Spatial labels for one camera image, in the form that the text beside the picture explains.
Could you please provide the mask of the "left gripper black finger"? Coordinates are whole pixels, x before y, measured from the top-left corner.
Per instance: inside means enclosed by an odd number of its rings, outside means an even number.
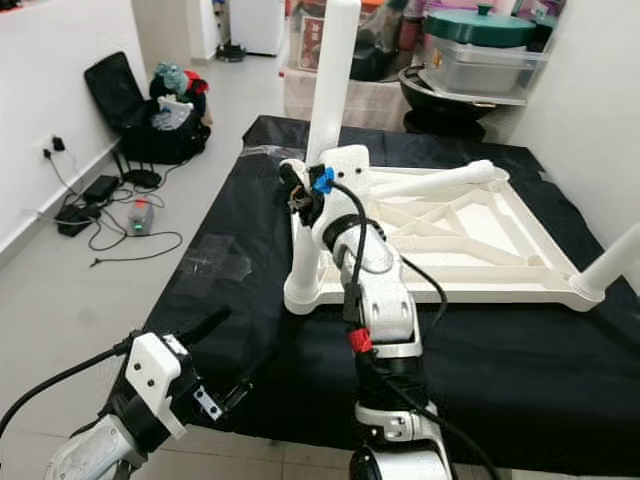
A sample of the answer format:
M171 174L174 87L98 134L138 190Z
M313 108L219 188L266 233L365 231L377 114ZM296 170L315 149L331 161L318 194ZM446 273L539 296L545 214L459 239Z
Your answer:
M255 383L262 371L271 365L275 357L275 352L262 352L261 355L253 358L251 364L241 372L233 388L225 393L224 406L238 406L242 399L255 388Z
M187 323L175 329L175 338L183 346L195 346L215 332L225 320L229 319L230 314L232 310L228 306L218 306L207 314L192 317Z

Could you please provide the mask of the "white plastic table top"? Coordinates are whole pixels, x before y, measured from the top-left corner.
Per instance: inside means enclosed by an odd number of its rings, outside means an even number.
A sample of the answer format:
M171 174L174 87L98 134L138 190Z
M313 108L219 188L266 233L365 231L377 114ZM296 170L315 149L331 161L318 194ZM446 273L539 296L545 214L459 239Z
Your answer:
M371 166L372 183L439 172ZM361 198L358 229L321 255L319 305L355 300L378 314L406 301L477 305L581 302L570 278L580 273L512 186L509 175L429 195Z

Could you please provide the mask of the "clear plastic bag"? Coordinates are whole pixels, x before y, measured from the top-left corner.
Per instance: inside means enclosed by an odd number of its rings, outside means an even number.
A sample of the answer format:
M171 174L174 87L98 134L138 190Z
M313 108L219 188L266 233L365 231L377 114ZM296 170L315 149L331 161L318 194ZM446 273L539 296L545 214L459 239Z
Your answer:
M156 100L156 105L157 111L151 116L151 125L157 131L177 131L195 110L192 102L180 101L173 93L161 96Z

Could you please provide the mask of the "red cloth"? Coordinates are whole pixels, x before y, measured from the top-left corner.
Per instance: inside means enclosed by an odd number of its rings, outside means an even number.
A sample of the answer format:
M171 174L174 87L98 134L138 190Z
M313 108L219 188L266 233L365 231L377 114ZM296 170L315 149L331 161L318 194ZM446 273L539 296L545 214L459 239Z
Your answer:
M197 96L205 96L207 91L210 90L209 83L200 74L193 72L193 70L184 70L184 74L188 79L186 96L195 99Z

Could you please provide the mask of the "patterned storage box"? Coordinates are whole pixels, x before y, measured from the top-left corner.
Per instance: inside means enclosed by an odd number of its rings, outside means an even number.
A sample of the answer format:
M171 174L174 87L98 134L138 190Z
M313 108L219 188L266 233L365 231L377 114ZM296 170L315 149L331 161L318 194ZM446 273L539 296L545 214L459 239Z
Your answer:
M316 72L323 49L324 18L307 15L296 15L294 18L294 68Z

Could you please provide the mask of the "black wifi router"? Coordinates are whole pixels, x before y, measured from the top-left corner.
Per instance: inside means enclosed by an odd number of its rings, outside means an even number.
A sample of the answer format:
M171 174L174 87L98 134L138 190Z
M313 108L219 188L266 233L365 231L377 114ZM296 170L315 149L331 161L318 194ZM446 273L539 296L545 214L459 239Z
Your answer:
M163 177L155 172L154 160L132 160L127 156L120 156L119 160L124 183L141 189L156 189L163 183Z

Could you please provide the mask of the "black bag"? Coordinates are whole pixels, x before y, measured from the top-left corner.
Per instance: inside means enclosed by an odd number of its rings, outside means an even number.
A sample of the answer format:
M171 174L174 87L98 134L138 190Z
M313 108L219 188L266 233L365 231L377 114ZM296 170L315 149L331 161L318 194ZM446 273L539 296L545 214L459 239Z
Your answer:
M392 60L398 52L401 23L374 22L357 28L349 78L352 81L380 82L388 76Z

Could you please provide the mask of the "white cabinet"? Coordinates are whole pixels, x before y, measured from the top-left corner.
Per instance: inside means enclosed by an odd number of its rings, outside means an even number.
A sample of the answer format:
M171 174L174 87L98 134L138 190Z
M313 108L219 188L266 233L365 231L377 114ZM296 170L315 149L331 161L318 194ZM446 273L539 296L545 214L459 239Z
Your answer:
M230 38L247 55L275 58L285 42L285 0L227 0Z

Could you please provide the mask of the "black power adapter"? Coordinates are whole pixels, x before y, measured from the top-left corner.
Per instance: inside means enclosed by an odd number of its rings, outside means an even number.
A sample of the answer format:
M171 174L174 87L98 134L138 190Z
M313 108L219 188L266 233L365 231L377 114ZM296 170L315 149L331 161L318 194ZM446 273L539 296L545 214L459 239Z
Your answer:
M82 200L87 204L102 204L102 202L109 201L120 183L122 180L118 175L99 175L90 186L84 188Z
M55 215L54 223L61 236L76 237L100 218L97 205L67 205Z

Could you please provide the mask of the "clear plastic storage box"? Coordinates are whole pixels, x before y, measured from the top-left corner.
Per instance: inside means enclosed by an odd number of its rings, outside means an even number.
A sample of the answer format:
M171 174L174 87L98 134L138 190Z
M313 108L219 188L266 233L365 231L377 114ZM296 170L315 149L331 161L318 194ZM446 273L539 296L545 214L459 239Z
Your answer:
M431 38L420 78L445 99L524 105L547 63L524 47L483 47Z

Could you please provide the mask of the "green pot lid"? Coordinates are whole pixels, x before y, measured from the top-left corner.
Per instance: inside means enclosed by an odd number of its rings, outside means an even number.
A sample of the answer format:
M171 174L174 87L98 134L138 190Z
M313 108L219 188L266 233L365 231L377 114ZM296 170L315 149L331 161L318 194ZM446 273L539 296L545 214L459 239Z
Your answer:
M472 10L439 10L430 13L424 23L426 35L493 49L515 49L529 44L535 24L512 15L493 12L492 4Z

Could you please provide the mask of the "black tablecloth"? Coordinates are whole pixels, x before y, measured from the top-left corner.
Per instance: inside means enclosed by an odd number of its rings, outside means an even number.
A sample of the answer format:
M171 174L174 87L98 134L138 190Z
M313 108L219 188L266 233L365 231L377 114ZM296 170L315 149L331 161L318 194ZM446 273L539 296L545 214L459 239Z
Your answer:
M307 316L285 310L292 238L279 161L238 157L250 146L303 148L307 133L305 120L266 115L243 133L227 182L189 247L205 234L234 236L252 273L197 297L175 291L175 270L146 328L179 328L228 306L229 319L189 351L212 388L236 383L266 349L278 353L225 429L352 451L361 442L353 413L355 362L340 310L325 306ZM527 148L356 127L344 128L340 142L369 147L378 166L443 169L493 161L573 265L585 268L602 253L579 210L544 179ZM588 312L550 303L452 302L431 326L424 362L443 419L498 467L640 476L640 300L626 282L614 283Z

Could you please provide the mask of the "white box red switch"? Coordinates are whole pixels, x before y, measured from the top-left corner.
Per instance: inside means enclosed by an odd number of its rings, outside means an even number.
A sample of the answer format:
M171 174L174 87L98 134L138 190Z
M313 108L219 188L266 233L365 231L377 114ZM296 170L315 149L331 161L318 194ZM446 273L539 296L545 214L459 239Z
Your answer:
M155 205L150 198L136 198L129 209L128 219L132 236L148 236L154 228Z

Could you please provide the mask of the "white wall power socket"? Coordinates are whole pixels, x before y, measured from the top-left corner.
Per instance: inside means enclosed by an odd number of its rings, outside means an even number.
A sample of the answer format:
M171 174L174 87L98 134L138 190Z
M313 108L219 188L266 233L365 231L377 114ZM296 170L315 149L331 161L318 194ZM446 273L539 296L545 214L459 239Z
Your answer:
M42 147L42 155L49 161L54 159L56 154L61 154L61 152L65 151L67 151L67 145L65 145L64 138L58 136L58 134L52 134L50 140Z

